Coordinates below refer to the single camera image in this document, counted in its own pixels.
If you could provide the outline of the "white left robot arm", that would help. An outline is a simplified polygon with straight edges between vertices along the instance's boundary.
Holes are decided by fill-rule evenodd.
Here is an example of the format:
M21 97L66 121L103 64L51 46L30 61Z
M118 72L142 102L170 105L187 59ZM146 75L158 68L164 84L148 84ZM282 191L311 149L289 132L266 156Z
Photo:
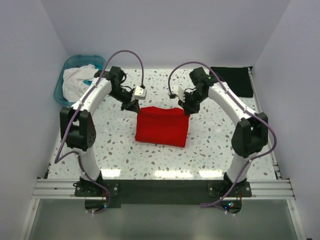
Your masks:
M93 149L97 137L93 115L104 98L109 95L119 101L122 111L136 114L140 112L139 100L134 96L135 91L128 91L122 86L126 78L127 75L120 67L113 66L102 73L102 78L95 78L76 103L60 110L61 145L54 162L62 160L61 151L66 144L77 155L82 180L95 181L101 176Z

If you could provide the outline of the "red t shirt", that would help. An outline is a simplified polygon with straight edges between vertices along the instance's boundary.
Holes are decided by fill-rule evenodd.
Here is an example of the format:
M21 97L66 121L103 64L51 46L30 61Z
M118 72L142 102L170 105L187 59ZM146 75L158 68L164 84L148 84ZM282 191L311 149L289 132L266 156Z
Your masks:
M189 119L181 108L143 107L137 114L135 140L184 148Z

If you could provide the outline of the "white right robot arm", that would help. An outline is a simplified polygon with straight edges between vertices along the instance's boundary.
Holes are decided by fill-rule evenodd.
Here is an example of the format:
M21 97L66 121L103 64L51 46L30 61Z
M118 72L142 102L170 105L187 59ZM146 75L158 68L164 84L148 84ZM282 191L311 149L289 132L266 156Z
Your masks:
M185 93L184 100L178 104L187 116L197 114L200 104L206 99L213 100L224 110L235 125L231 138L234 156L224 179L231 184L243 182L250 167L247 162L268 144L268 128L264 124L268 123L267 115L247 107L227 83L219 83L213 74L207 74L202 67L192 70L189 77L195 89Z

